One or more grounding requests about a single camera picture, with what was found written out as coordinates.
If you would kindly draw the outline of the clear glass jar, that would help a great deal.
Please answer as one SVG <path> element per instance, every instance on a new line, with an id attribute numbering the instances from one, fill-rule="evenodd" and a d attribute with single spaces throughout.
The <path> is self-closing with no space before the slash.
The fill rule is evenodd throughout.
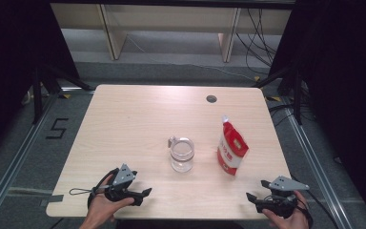
<path id="1" fill-rule="evenodd" d="M 171 152 L 170 152 L 170 157 L 171 157 L 171 165 L 176 172 L 186 173 L 186 172 L 189 172 L 193 167 L 194 156 L 188 161 L 177 161 L 172 158 Z"/>

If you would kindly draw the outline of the person's left hand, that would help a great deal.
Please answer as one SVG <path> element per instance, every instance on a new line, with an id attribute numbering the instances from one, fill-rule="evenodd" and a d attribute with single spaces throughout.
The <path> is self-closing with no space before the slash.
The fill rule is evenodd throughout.
<path id="1" fill-rule="evenodd" d="M 101 224 L 112 219 L 113 215 L 121 208 L 132 205 L 133 203 L 133 198 L 124 198 L 116 202 L 110 201 L 100 191 L 92 199 L 86 219 Z"/>

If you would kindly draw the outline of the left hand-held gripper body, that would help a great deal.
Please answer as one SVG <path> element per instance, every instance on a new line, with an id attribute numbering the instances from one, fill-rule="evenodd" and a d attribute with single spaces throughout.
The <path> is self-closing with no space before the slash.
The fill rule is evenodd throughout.
<path id="1" fill-rule="evenodd" d="M 105 188 L 105 197 L 108 200 L 116 202 L 124 198 L 133 198 L 134 192 L 128 190 L 134 180 L 131 172 L 132 170 L 127 164 L 114 170 Z"/>

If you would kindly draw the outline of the person's right hand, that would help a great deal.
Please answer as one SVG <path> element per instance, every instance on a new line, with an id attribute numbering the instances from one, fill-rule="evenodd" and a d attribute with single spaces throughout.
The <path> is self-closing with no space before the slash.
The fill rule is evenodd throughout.
<path id="1" fill-rule="evenodd" d="M 271 221 L 272 226 L 278 229 L 310 229 L 310 223 L 305 215 L 307 201 L 298 191 L 295 191 L 295 196 L 298 198 L 297 206 L 287 219 L 279 217 L 268 209 L 262 210 L 262 213 Z"/>

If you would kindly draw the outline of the black curtain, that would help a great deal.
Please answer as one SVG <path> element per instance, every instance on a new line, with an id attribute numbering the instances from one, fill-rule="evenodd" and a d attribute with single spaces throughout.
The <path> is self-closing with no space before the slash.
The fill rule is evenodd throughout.
<path id="1" fill-rule="evenodd" d="M 0 0 L 0 138 L 46 66 L 79 77 L 50 0 Z"/>
<path id="2" fill-rule="evenodd" d="M 318 121 L 366 203 L 366 0 L 295 0 L 271 70 L 295 59 Z"/>

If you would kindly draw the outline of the red and white spout pouch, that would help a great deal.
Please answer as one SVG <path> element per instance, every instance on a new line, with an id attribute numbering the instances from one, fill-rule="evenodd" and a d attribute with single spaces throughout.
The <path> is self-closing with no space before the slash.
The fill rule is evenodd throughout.
<path id="1" fill-rule="evenodd" d="M 243 157 L 249 151 L 249 146 L 226 115 L 222 116 L 222 126 L 217 147 L 217 160 L 227 174 L 234 176 Z"/>

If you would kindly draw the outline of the black metal stand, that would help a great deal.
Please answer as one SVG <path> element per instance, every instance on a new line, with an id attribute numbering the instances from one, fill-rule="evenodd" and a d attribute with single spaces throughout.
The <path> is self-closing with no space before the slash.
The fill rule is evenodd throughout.
<path id="1" fill-rule="evenodd" d="M 43 85 L 49 94 L 59 94 L 62 89 L 57 81 L 58 78 L 65 79 L 71 84 L 81 88 L 85 91 L 94 91 L 95 88 L 84 83 L 77 76 L 61 71 L 51 65 L 42 64 L 34 69 L 32 76 L 32 91 L 33 91 L 33 105 L 34 105 L 34 120 L 33 124 L 36 124 L 43 115 L 43 101 L 41 85 Z"/>
<path id="2" fill-rule="evenodd" d="M 294 111 L 295 120 L 299 125 L 301 125 L 302 122 L 300 107 L 302 77 L 297 67 L 287 66 L 275 73 L 270 73 L 267 78 L 256 82 L 254 84 L 254 88 L 262 88 L 277 80 L 278 78 L 281 79 L 281 82 L 277 88 L 278 93 L 280 95 L 288 95 L 289 93 L 293 93 L 294 102 L 291 107 Z"/>

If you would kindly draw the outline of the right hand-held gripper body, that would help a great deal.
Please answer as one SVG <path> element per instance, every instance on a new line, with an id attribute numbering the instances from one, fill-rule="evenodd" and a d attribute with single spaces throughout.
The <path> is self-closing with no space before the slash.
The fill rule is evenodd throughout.
<path id="1" fill-rule="evenodd" d="M 255 204 L 256 211 L 261 213 L 263 209 L 268 209 L 279 217 L 287 219 L 298 203 L 295 191 L 309 190 L 310 186 L 284 176 L 279 176 L 270 182 L 270 189 L 267 189 L 271 194 L 258 200 Z"/>

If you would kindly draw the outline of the person's dark clothing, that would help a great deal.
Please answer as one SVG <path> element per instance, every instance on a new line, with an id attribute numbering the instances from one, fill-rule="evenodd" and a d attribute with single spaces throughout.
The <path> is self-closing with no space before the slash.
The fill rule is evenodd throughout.
<path id="1" fill-rule="evenodd" d="M 243 229 L 229 220 L 119 220 L 116 229 Z"/>

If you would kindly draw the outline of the aluminium floor rail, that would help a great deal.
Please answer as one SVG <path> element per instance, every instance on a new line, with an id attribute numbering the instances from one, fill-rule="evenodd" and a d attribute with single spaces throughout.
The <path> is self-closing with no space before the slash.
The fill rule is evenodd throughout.
<path id="1" fill-rule="evenodd" d="M 309 138 L 307 137 L 303 127 L 295 119 L 295 111 L 289 107 L 286 108 L 286 113 L 289 115 L 289 120 L 295 135 L 301 145 L 310 168 L 312 169 L 319 189 L 326 200 L 329 211 L 331 212 L 331 216 L 335 221 L 335 225 L 338 229 L 354 229 L 345 212 L 343 204 L 340 201 L 340 198 L 337 196 L 333 185 L 323 170 L 323 167 L 315 153 L 313 146 L 311 145 Z"/>
<path id="2" fill-rule="evenodd" d="M 46 209 L 91 99 L 82 90 L 45 94 L 38 121 L 32 98 L 15 115 L 0 141 L 0 229 L 75 229 L 82 222 Z"/>

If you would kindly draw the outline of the grey tape piece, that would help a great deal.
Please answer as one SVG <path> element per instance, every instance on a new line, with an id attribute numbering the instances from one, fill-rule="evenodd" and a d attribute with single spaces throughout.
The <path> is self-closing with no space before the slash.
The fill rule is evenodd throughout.
<path id="1" fill-rule="evenodd" d="M 64 195 L 55 195 L 55 196 L 50 196 L 47 199 L 42 199 L 40 201 L 40 206 L 42 207 L 47 207 L 49 203 L 52 202 L 61 202 L 63 201 Z"/>

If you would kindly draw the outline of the clear jar lid with clasp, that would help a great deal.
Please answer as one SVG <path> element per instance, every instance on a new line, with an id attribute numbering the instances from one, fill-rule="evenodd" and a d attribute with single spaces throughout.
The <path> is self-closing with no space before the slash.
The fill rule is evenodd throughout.
<path id="1" fill-rule="evenodd" d="M 172 136 L 168 141 L 168 147 L 173 159 L 188 161 L 194 156 L 193 142 L 186 137 Z"/>

